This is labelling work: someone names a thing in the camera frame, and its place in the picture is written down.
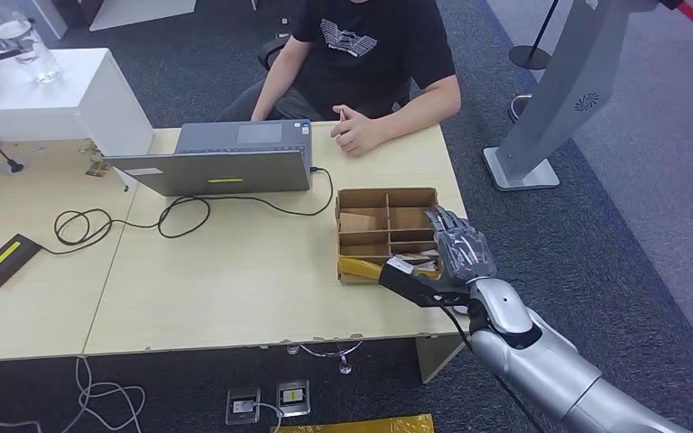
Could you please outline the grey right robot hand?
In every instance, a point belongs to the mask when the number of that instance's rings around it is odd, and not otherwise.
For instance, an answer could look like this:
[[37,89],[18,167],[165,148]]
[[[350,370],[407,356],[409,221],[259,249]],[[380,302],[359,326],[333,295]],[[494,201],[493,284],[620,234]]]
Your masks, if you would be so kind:
[[439,205],[425,210],[424,215],[433,230],[443,271],[450,280],[466,283],[496,275],[496,264],[485,235],[466,218]]

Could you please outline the person's left hand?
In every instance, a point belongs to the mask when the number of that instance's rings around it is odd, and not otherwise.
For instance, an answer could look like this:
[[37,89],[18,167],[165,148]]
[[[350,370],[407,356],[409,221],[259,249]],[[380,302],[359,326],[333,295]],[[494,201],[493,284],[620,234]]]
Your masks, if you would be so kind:
[[339,122],[330,137],[350,156],[370,152],[391,139],[379,119],[369,118],[346,105],[332,106],[332,110],[339,115]]

